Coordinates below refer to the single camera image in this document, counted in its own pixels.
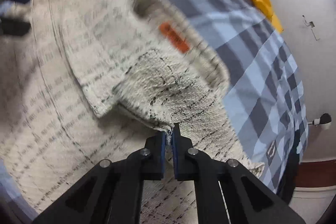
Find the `blue checkered fabric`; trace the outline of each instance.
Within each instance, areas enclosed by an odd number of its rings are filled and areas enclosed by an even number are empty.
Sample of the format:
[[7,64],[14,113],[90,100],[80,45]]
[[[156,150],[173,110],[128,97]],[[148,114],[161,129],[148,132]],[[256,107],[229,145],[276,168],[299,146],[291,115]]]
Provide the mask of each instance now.
[[223,104],[246,154],[265,162],[260,179],[275,192],[294,132],[300,130],[300,158],[308,137],[302,81],[288,46],[250,0],[170,2],[228,67],[231,85]]

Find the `white floor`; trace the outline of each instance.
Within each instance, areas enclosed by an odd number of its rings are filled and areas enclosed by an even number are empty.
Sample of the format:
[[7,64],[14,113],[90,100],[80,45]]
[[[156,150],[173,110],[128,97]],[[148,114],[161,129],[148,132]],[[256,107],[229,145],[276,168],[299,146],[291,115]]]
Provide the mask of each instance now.
[[336,195],[336,186],[323,188],[295,188],[290,207],[306,222],[315,224]]

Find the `folded cloth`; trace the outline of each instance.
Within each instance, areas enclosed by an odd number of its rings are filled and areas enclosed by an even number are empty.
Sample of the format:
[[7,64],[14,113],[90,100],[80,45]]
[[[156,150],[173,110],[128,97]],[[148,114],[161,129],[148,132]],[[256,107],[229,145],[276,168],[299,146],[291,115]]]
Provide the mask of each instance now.
[[[0,60],[11,66],[1,69],[8,94],[0,110],[9,123],[2,121],[8,132],[0,152],[37,211],[99,160],[124,159],[143,147],[154,133],[148,127],[170,132],[174,122],[212,158],[236,158],[261,174],[263,164],[246,157],[220,103],[226,67],[169,2],[32,0],[26,12],[31,33],[1,41]],[[163,21],[181,32],[185,54],[161,34]],[[167,170],[164,181],[145,185],[150,204],[143,213],[162,201],[166,188],[179,188],[171,198],[194,198],[190,184],[175,182]],[[161,209],[171,213],[170,204]]]

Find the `brown wood trim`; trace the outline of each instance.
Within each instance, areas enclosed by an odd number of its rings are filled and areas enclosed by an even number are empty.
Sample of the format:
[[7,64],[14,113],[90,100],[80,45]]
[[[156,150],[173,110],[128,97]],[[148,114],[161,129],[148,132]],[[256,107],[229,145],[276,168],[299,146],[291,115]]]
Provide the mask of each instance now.
[[328,187],[336,185],[336,160],[303,162],[295,179],[296,187]]

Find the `checkered bedsheet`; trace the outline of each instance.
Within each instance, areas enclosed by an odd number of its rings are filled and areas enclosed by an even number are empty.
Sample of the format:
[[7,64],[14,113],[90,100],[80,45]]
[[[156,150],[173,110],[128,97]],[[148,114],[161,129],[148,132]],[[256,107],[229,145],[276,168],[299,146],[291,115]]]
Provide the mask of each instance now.
[[275,192],[294,131],[300,130],[300,158],[308,137],[302,81],[288,46],[250,0],[170,1],[228,67],[223,104],[247,155],[265,162],[260,179]]

